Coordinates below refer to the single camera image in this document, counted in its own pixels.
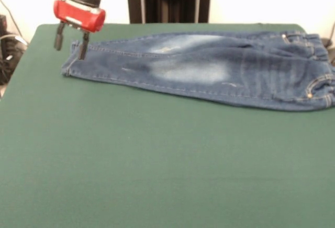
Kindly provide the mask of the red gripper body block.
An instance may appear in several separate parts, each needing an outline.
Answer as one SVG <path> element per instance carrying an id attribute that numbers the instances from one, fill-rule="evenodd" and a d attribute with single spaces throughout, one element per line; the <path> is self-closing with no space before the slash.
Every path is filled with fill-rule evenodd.
<path id="1" fill-rule="evenodd" d="M 60 21 L 92 33 L 102 29 L 106 17 L 103 9 L 77 4 L 71 0 L 55 0 L 53 12 Z"/>

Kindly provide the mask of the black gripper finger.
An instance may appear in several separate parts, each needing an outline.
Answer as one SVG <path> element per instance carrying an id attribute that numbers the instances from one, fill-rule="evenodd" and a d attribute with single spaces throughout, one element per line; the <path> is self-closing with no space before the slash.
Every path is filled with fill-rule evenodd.
<path id="1" fill-rule="evenodd" d="M 57 51 L 60 51 L 62 48 L 64 28 L 65 28 L 65 23 L 64 22 L 59 23 L 57 27 L 56 35 L 55 35 L 55 40 L 54 40 L 54 48 Z"/>
<path id="2" fill-rule="evenodd" d="M 79 55 L 78 55 L 79 60 L 85 59 L 89 41 L 90 41 L 90 33 L 84 32 L 83 38 L 82 38 L 82 44 L 80 46 Z"/>

